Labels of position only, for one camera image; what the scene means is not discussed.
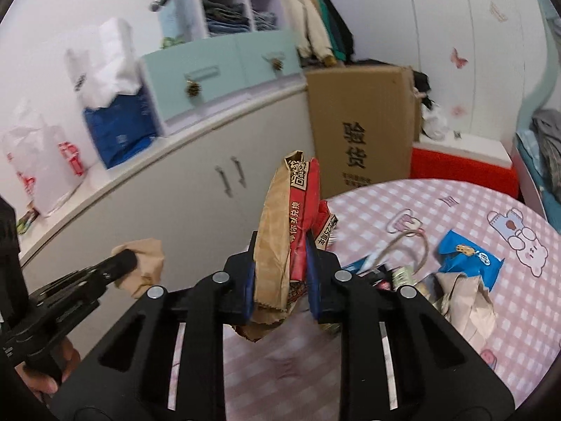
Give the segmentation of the large brown cardboard box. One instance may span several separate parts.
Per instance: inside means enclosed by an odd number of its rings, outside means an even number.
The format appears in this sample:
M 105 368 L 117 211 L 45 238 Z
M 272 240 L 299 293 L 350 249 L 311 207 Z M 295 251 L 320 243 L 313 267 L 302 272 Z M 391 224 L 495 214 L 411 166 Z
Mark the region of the large brown cardboard box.
M 305 76 L 323 198 L 410 176 L 420 131 L 410 67 L 334 67 Z

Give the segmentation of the red storage box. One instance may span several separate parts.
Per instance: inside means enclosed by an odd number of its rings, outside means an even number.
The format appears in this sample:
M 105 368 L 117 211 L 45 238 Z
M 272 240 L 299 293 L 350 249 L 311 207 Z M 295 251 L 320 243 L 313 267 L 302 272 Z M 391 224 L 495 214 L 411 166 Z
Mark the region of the red storage box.
M 519 181 L 513 161 L 503 143 L 449 132 L 436 141 L 421 135 L 413 145 L 411 179 L 465 181 L 503 193 L 514 199 Z

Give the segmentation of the teal drawer unit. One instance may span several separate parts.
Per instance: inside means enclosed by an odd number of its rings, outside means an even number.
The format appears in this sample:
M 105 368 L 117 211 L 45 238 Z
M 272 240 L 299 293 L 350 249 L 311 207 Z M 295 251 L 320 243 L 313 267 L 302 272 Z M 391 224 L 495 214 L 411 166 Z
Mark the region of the teal drawer unit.
M 232 34 L 161 49 L 142 57 L 141 70 L 164 136 L 303 81 L 290 31 Z

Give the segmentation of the pink checkered tablecloth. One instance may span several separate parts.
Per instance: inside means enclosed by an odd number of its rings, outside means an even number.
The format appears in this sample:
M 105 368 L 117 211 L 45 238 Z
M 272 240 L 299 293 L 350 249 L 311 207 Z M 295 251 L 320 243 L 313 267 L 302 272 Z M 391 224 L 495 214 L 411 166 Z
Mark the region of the pink checkered tablecloth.
M 441 266 L 449 232 L 502 261 L 490 297 L 493 333 L 482 358 L 516 403 L 543 380 L 560 351 L 560 236 L 515 199 L 459 181 L 402 180 L 332 198 L 338 217 L 329 248 L 342 265 L 380 260 L 416 266 L 416 280 Z M 258 342 L 223 330 L 226 415 L 231 420 L 334 420 L 340 339 L 301 300 L 287 321 Z

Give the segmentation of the blue cookie snack bag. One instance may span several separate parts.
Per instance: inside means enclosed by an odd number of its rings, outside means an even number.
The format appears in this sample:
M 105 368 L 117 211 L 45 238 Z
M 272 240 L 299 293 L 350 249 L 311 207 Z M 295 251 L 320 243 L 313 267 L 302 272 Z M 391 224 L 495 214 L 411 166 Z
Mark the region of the blue cookie snack bag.
M 468 278 L 480 276 L 491 291 L 498 279 L 504 260 L 499 260 L 467 238 L 450 230 L 437 247 L 441 273 L 463 273 Z

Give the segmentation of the blue shopping bag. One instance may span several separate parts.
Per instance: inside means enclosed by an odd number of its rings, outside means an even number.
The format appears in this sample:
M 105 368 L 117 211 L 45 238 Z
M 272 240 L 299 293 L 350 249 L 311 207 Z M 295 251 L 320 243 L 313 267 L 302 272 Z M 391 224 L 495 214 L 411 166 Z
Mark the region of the blue shopping bag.
M 83 115 L 91 140 L 107 169 L 126 162 L 158 137 L 144 87 L 136 95 L 118 95 L 109 107 L 86 107 Z

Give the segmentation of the white red plastic bag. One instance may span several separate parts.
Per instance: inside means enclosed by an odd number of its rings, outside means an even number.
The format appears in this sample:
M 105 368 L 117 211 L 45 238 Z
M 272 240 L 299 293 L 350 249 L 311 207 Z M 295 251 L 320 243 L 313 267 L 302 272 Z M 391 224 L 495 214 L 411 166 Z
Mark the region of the white red plastic bag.
M 26 100 L 15 108 L 11 125 L 1 134 L 1 149 L 43 217 L 62 207 L 87 174 L 78 146 Z

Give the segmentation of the brown red snack bag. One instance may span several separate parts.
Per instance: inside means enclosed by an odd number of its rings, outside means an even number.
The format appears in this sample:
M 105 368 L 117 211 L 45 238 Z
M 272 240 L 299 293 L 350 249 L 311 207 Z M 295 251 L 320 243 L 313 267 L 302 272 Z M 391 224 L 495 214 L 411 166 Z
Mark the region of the brown red snack bag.
M 289 318 L 307 293 L 306 235 L 324 250 L 337 224 L 320 194 L 318 160 L 300 150 L 286 155 L 263 204 L 253 250 L 254 308 L 250 321 L 235 328 L 238 335 L 257 342 Z

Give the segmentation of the bed with blue sheet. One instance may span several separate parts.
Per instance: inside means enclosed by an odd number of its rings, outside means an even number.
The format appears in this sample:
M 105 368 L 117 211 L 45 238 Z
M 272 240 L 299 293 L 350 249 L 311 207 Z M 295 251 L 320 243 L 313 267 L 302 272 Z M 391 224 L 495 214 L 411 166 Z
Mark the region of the bed with blue sheet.
M 540 110 L 560 110 L 560 12 L 553 0 L 516 0 L 524 48 L 524 93 L 513 136 L 525 204 L 560 229 L 560 201 L 533 127 Z

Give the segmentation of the grey blanket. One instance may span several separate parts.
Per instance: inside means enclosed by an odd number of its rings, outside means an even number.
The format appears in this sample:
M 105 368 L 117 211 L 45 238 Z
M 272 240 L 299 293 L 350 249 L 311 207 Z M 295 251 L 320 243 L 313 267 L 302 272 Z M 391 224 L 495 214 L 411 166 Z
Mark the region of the grey blanket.
M 553 196 L 560 201 L 560 112 L 555 109 L 540 109 L 533 114 L 533 129 L 536 132 L 540 152 L 549 170 Z

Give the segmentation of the white cubby shelf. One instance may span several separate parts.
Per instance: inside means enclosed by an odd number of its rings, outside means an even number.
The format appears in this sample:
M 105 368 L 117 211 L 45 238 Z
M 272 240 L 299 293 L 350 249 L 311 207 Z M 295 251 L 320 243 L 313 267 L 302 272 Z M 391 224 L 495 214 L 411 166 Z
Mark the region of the white cubby shelf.
M 164 37 L 186 42 L 288 28 L 282 0 L 167 0 L 159 20 Z

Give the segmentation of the brown paper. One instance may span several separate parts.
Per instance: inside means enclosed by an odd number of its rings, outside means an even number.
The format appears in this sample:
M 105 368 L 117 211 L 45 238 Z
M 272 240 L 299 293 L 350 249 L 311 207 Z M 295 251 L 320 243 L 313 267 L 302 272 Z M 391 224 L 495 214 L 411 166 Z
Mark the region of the brown paper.
M 156 239 L 134 240 L 114 247 L 110 254 L 115 256 L 124 250 L 131 250 L 135 254 L 137 266 L 115 281 L 114 285 L 128 292 L 134 299 L 140 299 L 149 288 L 161 282 L 165 261 L 163 245 Z

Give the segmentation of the white low cabinet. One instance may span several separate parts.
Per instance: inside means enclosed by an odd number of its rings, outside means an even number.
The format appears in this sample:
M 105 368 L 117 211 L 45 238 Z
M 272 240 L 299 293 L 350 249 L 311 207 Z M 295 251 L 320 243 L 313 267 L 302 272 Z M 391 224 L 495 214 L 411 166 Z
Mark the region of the white low cabinet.
M 91 172 L 81 192 L 26 234 L 28 289 L 150 238 L 163 247 L 163 287 L 194 285 L 247 247 L 270 181 L 296 150 L 313 152 L 304 80 L 160 139 L 111 171 Z

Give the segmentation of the crumpled beige paper bag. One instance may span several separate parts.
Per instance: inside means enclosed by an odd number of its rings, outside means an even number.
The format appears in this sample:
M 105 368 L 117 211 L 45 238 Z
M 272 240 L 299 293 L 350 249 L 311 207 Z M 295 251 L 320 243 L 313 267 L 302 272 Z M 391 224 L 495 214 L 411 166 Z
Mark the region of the crumpled beige paper bag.
M 443 292 L 441 314 L 480 353 L 497 321 L 490 292 L 482 277 L 441 272 L 435 277 Z

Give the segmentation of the hanging clothes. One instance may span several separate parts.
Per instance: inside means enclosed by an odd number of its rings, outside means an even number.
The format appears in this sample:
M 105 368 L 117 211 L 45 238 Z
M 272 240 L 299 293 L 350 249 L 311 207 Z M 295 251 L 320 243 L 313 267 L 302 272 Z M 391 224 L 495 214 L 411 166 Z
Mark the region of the hanging clothes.
M 305 65 L 351 64 L 354 37 L 331 0 L 282 0 Z

